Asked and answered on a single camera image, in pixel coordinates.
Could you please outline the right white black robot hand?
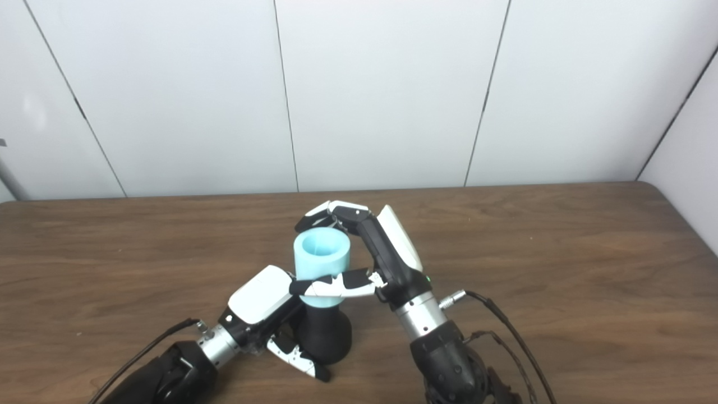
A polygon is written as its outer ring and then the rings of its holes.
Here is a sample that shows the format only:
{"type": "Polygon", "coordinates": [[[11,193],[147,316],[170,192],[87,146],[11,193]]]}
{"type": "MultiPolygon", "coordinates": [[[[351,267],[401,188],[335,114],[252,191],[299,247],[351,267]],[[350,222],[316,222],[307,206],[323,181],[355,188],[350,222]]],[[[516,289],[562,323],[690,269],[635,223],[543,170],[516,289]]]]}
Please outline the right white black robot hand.
{"type": "Polygon", "coordinates": [[[320,227],[359,236],[374,266],[316,279],[295,279],[289,286],[293,296],[346,299],[377,294],[380,301],[396,309],[431,291],[416,248],[390,205],[374,214],[366,205],[328,200],[309,210],[294,229],[300,233],[320,227]]]}

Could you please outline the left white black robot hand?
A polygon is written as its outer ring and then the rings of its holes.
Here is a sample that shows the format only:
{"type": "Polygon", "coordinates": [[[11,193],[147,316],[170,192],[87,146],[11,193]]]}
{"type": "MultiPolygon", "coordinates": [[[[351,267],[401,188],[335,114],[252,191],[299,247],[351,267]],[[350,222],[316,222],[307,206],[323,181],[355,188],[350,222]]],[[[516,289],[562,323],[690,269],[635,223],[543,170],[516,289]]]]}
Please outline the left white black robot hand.
{"type": "Polygon", "coordinates": [[[284,269],[269,265],[232,294],[215,327],[215,336],[223,340],[217,352],[219,359],[214,361],[216,368],[238,353],[261,355],[269,351],[300,373],[323,383],[331,380],[326,366],[320,365],[295,336],[307,310],[302,299],[289,292],[294,280],[284,269]]]}

